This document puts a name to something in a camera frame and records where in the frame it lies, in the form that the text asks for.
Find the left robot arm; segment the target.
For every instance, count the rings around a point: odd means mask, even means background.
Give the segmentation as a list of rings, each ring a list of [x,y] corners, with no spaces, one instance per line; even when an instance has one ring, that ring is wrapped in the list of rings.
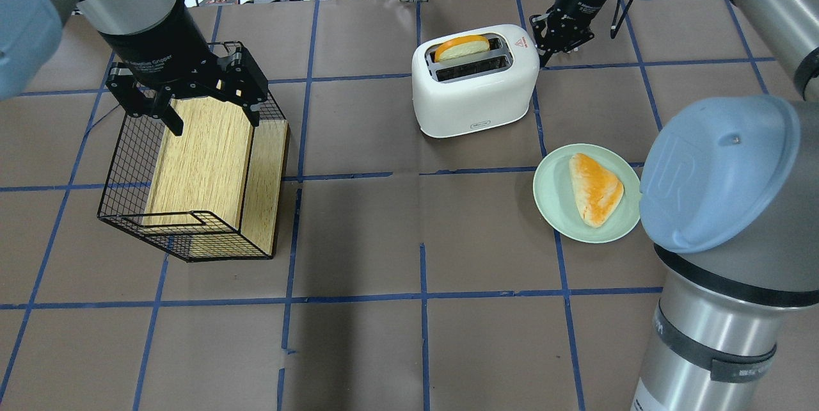
[[[260,107],[270,101],[262,70],[238,42],[227,57],[214,55],[184,1],[2,0],[2,99],[27,88],[79,9],[120,58],[106,87],[129,116],[162,120],[180,136],[182,119],[171,100],[211,97],[241,107],[257,126]]]

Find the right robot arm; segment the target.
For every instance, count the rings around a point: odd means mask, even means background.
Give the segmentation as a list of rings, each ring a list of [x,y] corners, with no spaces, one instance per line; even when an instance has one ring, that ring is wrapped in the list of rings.
[[[533,15],[541,63],[589,41],[605,1]],[[745,410],[786,314],[817,304],[817,0],[731,2],[800,99],[699,100],[653,143],[640,215],[668,274],[633,410]]]

